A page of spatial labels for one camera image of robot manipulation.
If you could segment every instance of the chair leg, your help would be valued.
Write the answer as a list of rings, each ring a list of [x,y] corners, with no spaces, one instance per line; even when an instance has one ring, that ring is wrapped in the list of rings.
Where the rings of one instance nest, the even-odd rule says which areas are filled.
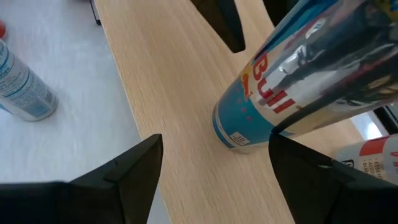
[[[97,23],[97,25],[100,26],[101,21],[100,21],[99,17],[97,17],[97,15],[96,15],[96,9],[94,9],[94,6],[93,6],[93,0],[90,0],[90,5],[91,5],[91,10],[93,11],[95,22]]]

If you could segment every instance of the light wood surface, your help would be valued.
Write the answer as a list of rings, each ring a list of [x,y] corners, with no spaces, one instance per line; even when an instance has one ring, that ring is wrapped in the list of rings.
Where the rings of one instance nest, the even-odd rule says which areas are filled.
[[[211,127],[216,101],[273,30],[260,0],[235,2],[247,46],[238,54],[189,0],[97,0],[140,135],[164,136],[160,186],[173,224],[293,222],[268,151],[234,154]],[[331,155],[362,139],[346,120],[297,140]]]

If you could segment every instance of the white floor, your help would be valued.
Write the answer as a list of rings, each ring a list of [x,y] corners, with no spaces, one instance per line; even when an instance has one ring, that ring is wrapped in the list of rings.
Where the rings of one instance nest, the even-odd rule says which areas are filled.
[[[9,48],[58,96],[50,117],[0,111],[0,182],[72,180],[141,141],[88,0],[1,0]],[[157,192],[148,223],[169,223]]]

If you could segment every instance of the wooden table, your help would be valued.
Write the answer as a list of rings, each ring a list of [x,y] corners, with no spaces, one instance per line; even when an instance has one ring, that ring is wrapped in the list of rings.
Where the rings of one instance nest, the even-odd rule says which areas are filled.
[[[211,127],[216,101],[274,28],[260,0],[235,2],[238,54],[189,0],[97,2],[140,135],[164,136],[160,186],[174,224],[293,222],[268,151],[234,154]],[[362,138],[346,120],[296,140],[331,155]]]

